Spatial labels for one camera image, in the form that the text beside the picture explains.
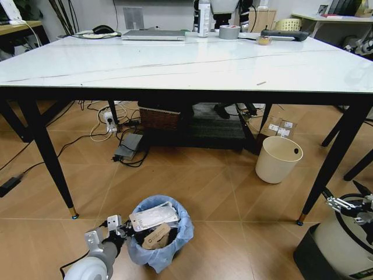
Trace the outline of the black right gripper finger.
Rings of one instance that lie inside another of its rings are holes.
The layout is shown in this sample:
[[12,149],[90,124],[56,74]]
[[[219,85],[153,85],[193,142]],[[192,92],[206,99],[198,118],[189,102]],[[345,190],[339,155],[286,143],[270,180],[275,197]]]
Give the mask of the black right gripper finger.
[[358,190],[358,193],[353,194],[353,197],[362,198],[363,204],[372,205],[372,191],[368,187],[357,182],[356,180],[353,180],[353,184]]
[[347,201],[345,201],[341,198],[334,197],[333,194],[331,193],[331,191],[327,188],[325,188],[322,191],[322,195],[326,199],[326,204],[328,204],[335,211],[341,211],[342,209],[346,209],[346,210],[352,210],[353,209],[353,204],[348,203]]

